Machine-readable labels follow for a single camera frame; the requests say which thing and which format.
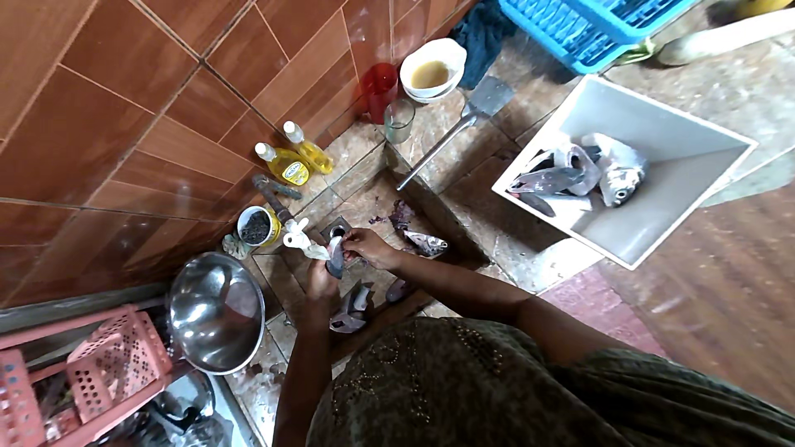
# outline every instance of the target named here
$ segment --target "glass cup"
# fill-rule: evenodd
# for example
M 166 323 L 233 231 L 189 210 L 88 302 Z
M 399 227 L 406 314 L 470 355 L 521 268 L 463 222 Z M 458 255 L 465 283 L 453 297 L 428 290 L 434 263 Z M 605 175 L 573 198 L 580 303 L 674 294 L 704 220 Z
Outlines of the glass cup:
M 386 140 L 392 144 L 400 144 L 411 136 L 411 125 L 414 123 L 414 104 L 407 99 L 392 101 L 384 110 L 384 130 Z

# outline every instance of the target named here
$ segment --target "brown liquid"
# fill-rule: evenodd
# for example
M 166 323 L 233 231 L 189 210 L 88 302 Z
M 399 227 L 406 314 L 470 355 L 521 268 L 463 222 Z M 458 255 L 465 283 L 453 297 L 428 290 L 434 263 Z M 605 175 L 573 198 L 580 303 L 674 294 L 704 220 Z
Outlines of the brown liquid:
M 414 88 L 438 87 L 448 81 L 450 72 L 441 60 L 431 60 L 417 67 L 411 75 Z

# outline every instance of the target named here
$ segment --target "red plastic cup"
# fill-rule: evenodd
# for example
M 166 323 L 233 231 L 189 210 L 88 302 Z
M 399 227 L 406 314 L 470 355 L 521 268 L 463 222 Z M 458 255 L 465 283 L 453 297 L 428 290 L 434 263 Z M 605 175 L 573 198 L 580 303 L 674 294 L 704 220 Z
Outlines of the red plastic cup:
M 367 96 L 370 120 L 383 124 L 386 106 L 398 97 L 398 70 L 386 62 L 373 65 L 362 78 L 362 90 Z

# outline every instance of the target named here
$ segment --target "dish soap bottle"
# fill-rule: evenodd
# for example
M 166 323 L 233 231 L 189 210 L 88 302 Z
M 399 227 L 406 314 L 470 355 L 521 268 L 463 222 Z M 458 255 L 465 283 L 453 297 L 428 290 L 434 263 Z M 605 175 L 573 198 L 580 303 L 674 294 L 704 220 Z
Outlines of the dish soap bottle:
M 292 150 L 273 147 L 268 143 L 257 143 L 254 152 L 268 164 L 270 172 L 287 183 L 301 186 L 312 175 L 312 167 Z
M 309 164 L 323 175 L 332 173 L 334 161 L 317 144 L 304 138 L 304 131 L 294 122 L 285 122 L 285 134 L 296 150 Z

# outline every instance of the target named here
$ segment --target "hand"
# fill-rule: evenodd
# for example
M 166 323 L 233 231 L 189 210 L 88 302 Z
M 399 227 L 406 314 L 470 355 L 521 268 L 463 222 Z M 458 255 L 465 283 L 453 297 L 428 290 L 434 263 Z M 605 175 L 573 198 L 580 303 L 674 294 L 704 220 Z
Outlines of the hand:
M 355 257 L 354 251 L 379 270 L 392 270 L 398 266 L 400 251 L 392 248 L 369 228 L 352 228 L 343 236 L 345 258 Z
M 339 279 L 326 270 L 326 262 L 313 259 L 307 270 L 309 287 L 306 295 L 310 301 L 326 301 L 339 296 Z

